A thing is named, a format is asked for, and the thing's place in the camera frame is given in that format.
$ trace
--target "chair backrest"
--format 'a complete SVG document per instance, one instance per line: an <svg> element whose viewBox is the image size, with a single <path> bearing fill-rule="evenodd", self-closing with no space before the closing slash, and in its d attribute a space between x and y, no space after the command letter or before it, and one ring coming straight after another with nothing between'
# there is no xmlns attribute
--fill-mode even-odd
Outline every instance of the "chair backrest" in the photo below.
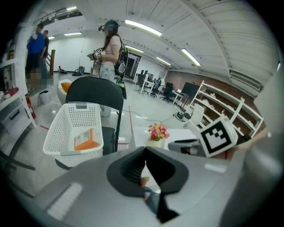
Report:
<svg viewBox="0 0 284 227"><path fill-rule="evenodd" d="M167 83L165 87L164 95L172 94L173 89L174 89L174 85L172 83Z"/></svg>
<svg viewBox="0 0 284 227"><path fill-rule="evenodd" d="M138 74L138 82L137 82L137 85L143 86L145 76L146 76L146 75Z"/></svg>
<svg viewBox="0 0 284 227"><path fill-rule="evenodd" d="M158 87L161 85L161 81L159 80L156 80L156 83L155 83L155 85L154 85L154 87L153 87L153 90L158 90Z"/></svg>
<svg viewBox="0 0 284 227"><path fill-rule="evenodd" d="M195 125L200 124L203 118L203 114L204 114L204 108L199 104L194 104L194 110L190 121Z"/></svg>
<svg viewBox="0 0 284 227"><path fill-rule="evenodd" d="M122 111L123 96L114 82L86 76L70 85L65 100L65 103L68 102L92 102Z"/></svg>

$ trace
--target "office chair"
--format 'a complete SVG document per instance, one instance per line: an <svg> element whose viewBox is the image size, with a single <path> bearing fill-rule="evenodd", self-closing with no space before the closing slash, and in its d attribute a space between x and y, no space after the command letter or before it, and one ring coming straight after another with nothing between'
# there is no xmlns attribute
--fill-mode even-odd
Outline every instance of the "office chair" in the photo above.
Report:
<svg viewBox="0 0 284 227"><path fill-rule="evenodd" d="M146 75L138 74L138 81L137 81L137 83L136 83L136 85L137 85L137 89L135 89L135 90L137 90L137 91L139 91L139 92L140 92L139 88L141 88L141 89L142 89L142 86L143 86L143 83L144 83L145 76L146 76Z"/></svg>
<svg viewBox="0 0 284 227"><path fill-rule="evenodd" d="M172 91L174 89L174 85L172 83L167 83L166 87L165 87L165 91L163 93L164 97L160 97L163 100L166 100L167 102L171 101L171 97L172 97Z"/></svg>
<svg viewBox="0 0 284 227"><path fill-rule="evenodd" d="M154 87L153 87L153 90L152 90L152 92L151 92L151 94L150 94L150 95L152 95L154 98L157 97L157 93L159 93L158 88L159 88L160 85L161 85L161 80L156 81L156 83L155 83L155 85L154 85Z"/></svg>
<svg viewBox="0 0 284 227"><path fill-rule="evenodd" d="M116 130L109 127L102 127L103 155L117 152L118 134L123 107L123 94L120 87L106 79L89 76L81 77L70 85L65 100L65 103L68 102L91 102L118 110ZM57 159L55 162L63 169L70 169L70 167L62 164Z"/></svg>

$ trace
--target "cable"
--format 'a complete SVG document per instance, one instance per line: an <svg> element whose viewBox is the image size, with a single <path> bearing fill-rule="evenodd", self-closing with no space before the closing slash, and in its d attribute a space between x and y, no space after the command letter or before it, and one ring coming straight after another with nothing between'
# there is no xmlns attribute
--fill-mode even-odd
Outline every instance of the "cable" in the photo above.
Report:
<svg viewBox="0 0 284 227"><path fill-rule="evenodd" d="M169 119L172 119L172 118L174 118L174 115L173 116L171 116L170 118L168 118L168 119L165 119L165 120L163 120L163 121L159 121L159 120L149 120L149 119L147 119L147 118L144 118L144 117L142 117L143 119L145 119L145 120L147 120L147 121L158 121L158 122L160 122L161 124L163 124L163 122L164 121L168 121Z"/></svg>
<svg viewBox="0 0 284 227"><path fill-rule="evenodd" d="M102 60L99 61L99 72L101 70L101 64L102 64Z"/></svg>

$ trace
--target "orange cushion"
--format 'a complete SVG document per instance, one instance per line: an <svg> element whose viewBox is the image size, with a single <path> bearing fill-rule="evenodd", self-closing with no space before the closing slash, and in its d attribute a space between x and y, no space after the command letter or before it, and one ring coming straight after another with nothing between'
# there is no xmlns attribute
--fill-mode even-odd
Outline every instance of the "orange cushion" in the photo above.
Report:
<svg viewBox="0 0 284 227"><path fill-rule="evenodd" d="M71 84L72 84L72 83L69 83L69 82L61 83L61 86L62 86L63 90L64 90L66 93L67 93L67 91L68 91L68 89L69 89L69 87L70 87Z"/></svg>

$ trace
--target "fluorescent ceiling light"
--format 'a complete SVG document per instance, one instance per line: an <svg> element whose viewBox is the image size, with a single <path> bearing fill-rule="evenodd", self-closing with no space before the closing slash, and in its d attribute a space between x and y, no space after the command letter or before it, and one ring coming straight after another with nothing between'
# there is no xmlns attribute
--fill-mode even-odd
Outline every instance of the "fluorescent ceiling light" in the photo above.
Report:
<svg viewBox="0 0 284 227"><path fill-rule="evenodd" d="M166 61L164 61L163 59L160 59L160 58L158 58L158 57L156 57L157 59L159 59L160 61L162 61L162 62L164 62L164 63L166 63L167 65L171 65L170 63L168 63L168 62L166 62Z"/></svg>
<svg viewBox="0 0 284 227"><path fill-rule="evenodd" d="M64 34L64 35L80 35L82 34L81 32L75 32L75 33L69 33L69 34Z"/></svg>
<svg viewBox="0 0 284 227"><path fill-rule="evenodd" d="M280 66L281 66L281 63L278 64L277 72L278 72L278 70L280 69Z"/></svg>
<svg viewBox="0 0 284 227"><path fill-rule="evenodd" d="M194 62L194 64L201 66L201 64L199 64L199 62L186 49L182 49L181 51L184 52L186 56L188 56Z"/></svg>
<svg viewBox="0 0 284 227"><path fill-rule="evenodd" d="M66 8L66 10L73 10L73 9L76 9L76 8L77 8L76 6L72 6L72 7Z"/></svg>
<svg viewBox="0 0 284 227"><path fill-rule="evenodd" d="M137 27L142 28L142 29L145 29L145 30L147 30L147 31L150 31L150 32L152 32L152 33L158 35L158 36L161 36L161 35L162 35L160 32L158 32L158 31L156 31L156 30L154 30L154 29L152 29L152 28L150 28L150 27L147 27L147 26L145 26L145 25L143 25L143 24L140 24L140 23L136 23L136 22L131 21L131 20L125 20L125 23L131 24L131 25L133 25L133 26L137 26Z"/></svg>
<svg viewBox="0 0 284 227"><path fill-rule="evenodd" d="M141 53L144 53L143 51L141 51L141 50L138 50L138 49L136 49L136 48L134 48L134 47L130 47L130 46L127 46L127 45L125 45L127 48L129 48L129 49L132 49L132 50L135 50L135 51L139 51L139 52L141 52Z"/></svg>

